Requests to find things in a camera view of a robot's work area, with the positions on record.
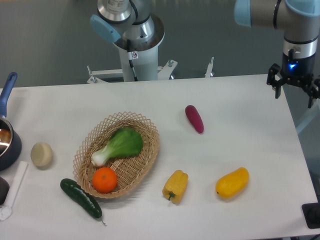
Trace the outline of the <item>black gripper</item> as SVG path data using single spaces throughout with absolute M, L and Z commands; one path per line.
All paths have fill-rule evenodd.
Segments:
M 320 98 L 320 76 L 314 76 L 315 55 L 306 58 L 289 58 L 282 54 L 281 67 L 274 63 L 269 69 L 266 84 L 275 92 L 275 98 L 281 95 L 282 78 L 292 86 L 301 87 L 309 96 L 307 107 L 310 109 L 314 101 Z M 282 78 L 276 79 L 280 72 Z

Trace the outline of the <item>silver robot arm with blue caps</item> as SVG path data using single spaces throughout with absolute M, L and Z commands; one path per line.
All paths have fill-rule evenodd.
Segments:
M 126 82 L 158 79 L 158 46 L 164 39 L 162 21 L 150 10 L 148 0 L 100 0 L 92 29 L 119 50 Z M 320 80 L 314 62 L 320 34 L 317 0 L 238 0 L 234 6 L 238 25 L 268 27 L 284 32 L 281 65 L 268 70 L 266 83 L 281 94 L 285 84 L 301 88 L 313 105 L 320 97 Z

